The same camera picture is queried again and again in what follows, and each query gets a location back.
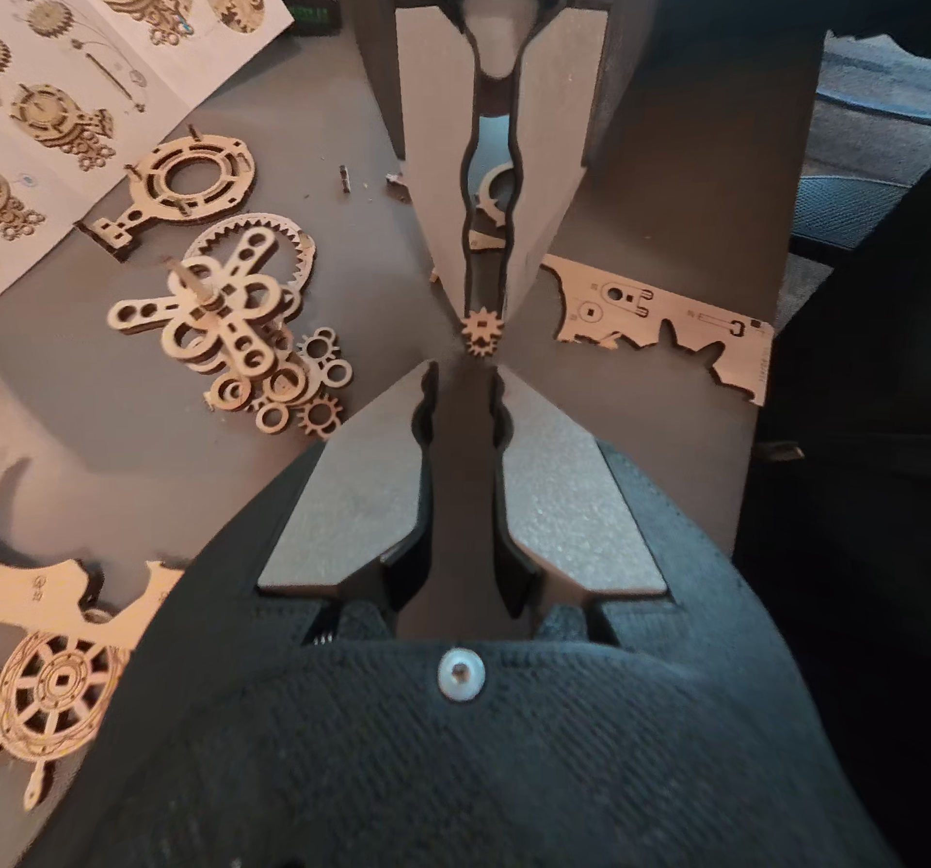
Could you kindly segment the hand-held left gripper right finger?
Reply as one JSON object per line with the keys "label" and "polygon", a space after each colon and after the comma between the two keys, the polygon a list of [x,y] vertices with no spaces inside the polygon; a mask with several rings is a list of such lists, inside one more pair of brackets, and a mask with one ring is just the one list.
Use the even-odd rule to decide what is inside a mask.
{"label": "hand-held left gripper right finger", "polygon": [[665,598],[599,441],[502,364],[494,423],[495,583],[509,616]]}

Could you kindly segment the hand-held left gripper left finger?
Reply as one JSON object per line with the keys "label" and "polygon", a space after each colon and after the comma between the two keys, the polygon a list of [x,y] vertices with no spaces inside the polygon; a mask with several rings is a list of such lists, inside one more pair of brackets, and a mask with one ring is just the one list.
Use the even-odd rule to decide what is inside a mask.
{"label": "hand-held left gripper left finger", "polygon": [[431,567],[437,389],[437,362],[421,362],[332,435],[277,536],[260,591],[365,600],[390,613],[412,600]]}

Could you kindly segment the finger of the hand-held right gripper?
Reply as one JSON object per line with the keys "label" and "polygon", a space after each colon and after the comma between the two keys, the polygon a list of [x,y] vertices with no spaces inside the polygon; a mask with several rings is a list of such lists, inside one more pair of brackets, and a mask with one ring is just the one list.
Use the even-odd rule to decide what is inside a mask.
{"label": "finger of the hand-held right gripper", "polygon": [[478,139],[470,36],[437,6],[399,8],[403,177],[434,268],[455,314],[469,303],[467,172]]}
{"label": "finger of the hand-held right gripper", "polygon": [[523,49],[510,142],[519,182],[510,212],[504,316],[513,317],[584,176],[588,123],[608,15],[565,8]]}

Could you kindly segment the small wooden gear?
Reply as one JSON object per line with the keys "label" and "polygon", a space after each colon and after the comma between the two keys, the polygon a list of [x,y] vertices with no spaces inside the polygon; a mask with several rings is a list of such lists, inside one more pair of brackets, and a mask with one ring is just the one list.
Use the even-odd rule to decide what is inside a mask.
{"label": "small wooden gear", "polygon": [[497,350],[505,323],[495,311],[481,307],[461,320],[467,352],[477,358],[490,357]]}

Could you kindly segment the wooden gear model assembly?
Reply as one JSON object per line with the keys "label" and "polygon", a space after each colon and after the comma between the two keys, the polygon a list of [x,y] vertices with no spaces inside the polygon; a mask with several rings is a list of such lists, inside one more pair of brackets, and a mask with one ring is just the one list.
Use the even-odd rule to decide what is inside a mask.
{"label": "wooden gear model assembly", "polygon": [[121,300],[107,324],[124,335],[157,331],[170,359],[213,376],[204,393],[210,411],[249,411],[265,435],[294,422],[326,441],[343,423],[334,392],[354,374],[334,329],[296,339],[289,328],[316,254],[312,237],[289,218],[234,216],[167,262],[166,296]]}

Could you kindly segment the wooden sheet with slotted parts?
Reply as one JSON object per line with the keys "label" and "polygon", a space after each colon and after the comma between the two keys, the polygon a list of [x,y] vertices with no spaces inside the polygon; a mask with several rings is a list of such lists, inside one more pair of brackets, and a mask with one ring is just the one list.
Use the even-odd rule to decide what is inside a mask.
{"label": "wooden sheet with slotted parts", "polygon": [[658,344],[668,323],[682,349],[699,352],[720,344],[711,366],[716,380],[763,406],[774,339],[770,324],[564,257],[546,255],[542,267],[557,277],[562,294],[558,341],[615,350],[623,339],[645,348]]}

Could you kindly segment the grey office chair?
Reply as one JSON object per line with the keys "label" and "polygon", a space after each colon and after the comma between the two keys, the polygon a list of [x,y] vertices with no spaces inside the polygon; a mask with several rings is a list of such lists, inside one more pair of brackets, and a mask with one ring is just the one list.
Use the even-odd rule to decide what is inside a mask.
{"label": "grey office chair", "polygon": [[793,250],[835,265],[930,162],[929,60],[886,35],[828,33],[792,223]]}

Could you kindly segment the paper assembly instruction sheet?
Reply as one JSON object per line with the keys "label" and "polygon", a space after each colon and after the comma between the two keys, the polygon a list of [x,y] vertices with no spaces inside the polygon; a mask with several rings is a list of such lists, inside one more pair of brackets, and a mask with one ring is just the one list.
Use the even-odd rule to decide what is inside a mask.
{"label": "paper assembly instruction sheet", "polygon": [[291,23],[282,0],[1,0],[2,291]]}

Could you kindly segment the wooden sheet with wheel cutout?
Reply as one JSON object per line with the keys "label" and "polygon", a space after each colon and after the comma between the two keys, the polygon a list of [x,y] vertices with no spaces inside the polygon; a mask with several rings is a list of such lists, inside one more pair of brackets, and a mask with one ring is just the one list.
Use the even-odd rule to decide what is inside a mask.
{"label": "wooden sheet with wheel cutout", "polygon": [[32,767],[25,812],[47,796],[54,764],[89,744],[132,653],[183,568],[147,562],[142,594],[111,612],[76,560],[1,566],[2,625],[23,631],[2,668],[2,750]]}

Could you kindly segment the curved wooden bracket part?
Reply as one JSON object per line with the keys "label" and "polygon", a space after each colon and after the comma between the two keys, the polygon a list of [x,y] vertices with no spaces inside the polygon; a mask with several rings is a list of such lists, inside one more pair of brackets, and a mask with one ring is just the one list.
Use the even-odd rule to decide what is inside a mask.
{"label": "curved wooden bracket part", "polygon": [[506,240],[503,236],[497,234],[488,234],[474,228],[469,228],[467,232],[468,247],[462,238],[455,239],[454,247],[446,252],[450,257],[456,257],[457,260],[464,261],[464,276],[474,278],[473,256],[482,252],[501,252],[506,246]]}

